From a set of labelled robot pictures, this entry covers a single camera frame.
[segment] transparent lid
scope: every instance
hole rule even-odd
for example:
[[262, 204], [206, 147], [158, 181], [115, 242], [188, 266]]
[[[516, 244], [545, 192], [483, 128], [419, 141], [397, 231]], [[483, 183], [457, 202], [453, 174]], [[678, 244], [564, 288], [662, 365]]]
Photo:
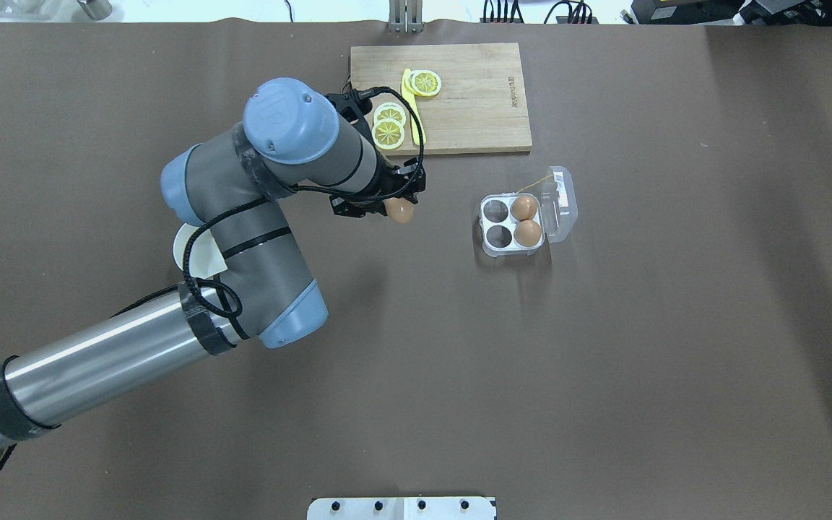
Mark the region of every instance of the transparent lid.
[[558, 243], [566, 239], [578, 214], [571, 172], [564, 167], [550, 167], [550, 175], [541, 183], [541, 227], [547, 240]]

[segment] cutting board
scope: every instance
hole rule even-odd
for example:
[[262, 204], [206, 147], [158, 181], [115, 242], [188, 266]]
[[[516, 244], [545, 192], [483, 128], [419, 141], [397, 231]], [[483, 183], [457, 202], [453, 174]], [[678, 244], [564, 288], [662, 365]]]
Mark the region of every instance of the cutting board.
[[[532, 150], [525, 79], [518, 43], [352, 47], [351, 82], [356, 89], [389, 86], [399, 91], [404, 69], [429, 69], [442, 78], [435, 97], [417, 97], [425, 127], [426, 154], [490, 154]], [[372, 99], [397, 101], [392, 95]], [[368, 124], [373, 124], [369, 114]], [[385, 155], [413, 155], [407, 137]]]

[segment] egg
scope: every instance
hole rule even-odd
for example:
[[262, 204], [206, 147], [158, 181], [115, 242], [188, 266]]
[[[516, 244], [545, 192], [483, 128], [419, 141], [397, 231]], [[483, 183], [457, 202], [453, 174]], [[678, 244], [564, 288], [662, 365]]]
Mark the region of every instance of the egg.
[[413, 203], [406, 199], [390, 198], [383, 201], [387, 217], [397, 224], [406, 224], [413, 218]]
[[516, 226], [516, 232], [513, 234], [516, 237], [517, 243], [525, 247], [535, 247], [538, 241], [541, 240], [541, 226], [534, 220], [522, 220]]
[[530, 220], [538, 213], [538, 201], [532, 195], [519, 195], [512, 201], [512, 217], [516, 220]]

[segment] yellow knife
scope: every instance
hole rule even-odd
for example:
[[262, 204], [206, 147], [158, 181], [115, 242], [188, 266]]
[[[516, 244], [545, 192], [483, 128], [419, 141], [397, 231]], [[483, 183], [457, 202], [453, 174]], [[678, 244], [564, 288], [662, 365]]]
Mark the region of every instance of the yellow knife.
[[[416, 108], [416, 96], [413, 95], [413, 92], [410, 91], [410, 70], [404, 69], [403, 70], [403, 79], [400, 80], [400, 95], [403, 96], [403, 99], [407, 100], [409, 106], [413, 109], [413, 114], [419, 118], [419, 109]], [[425, 135], [425, 123], [420, 118], [419, 120], [420, 125], [422, 125], [422, 137], [426, 138]], [[413, 121], [413, 118], [409, 118], [409, 132], [413, 135], [413, 144], [419, 146], [419, 131], [416, 129], [416, 122]]]

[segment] blue joint cap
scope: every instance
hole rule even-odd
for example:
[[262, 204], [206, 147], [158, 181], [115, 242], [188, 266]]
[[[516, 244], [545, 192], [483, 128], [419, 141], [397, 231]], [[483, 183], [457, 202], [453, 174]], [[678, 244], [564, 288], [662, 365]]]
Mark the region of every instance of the blue joint cap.
[[188, 158], [191, 151], [197, 148], [195, 144], [188, 148], [182, 155], [169, 161], [162, 169], [159, 177], [159, 188], [162, 190], [162, 197], [165, 204], [175, 211], [176, 217], [186, 224], [195, 228], [201, 227], [204, 222], [194, 213], [191, 202], [188, 200], [188, 190], [185, 187], [185, 167], [188, 165]]
[[259, 334], [259, 339], [270, 349], [283, 347], [321, 328], [327, 316], [329, 312], [320, 287], [316, 285], [316, 280], [311, 281], [285, 312]]
[[333, 103], [299, 79], [275, 78], [248, 99], [243, 131], [265, 158], [300, 165], [333, 147], [339, 135], [339, 114]]

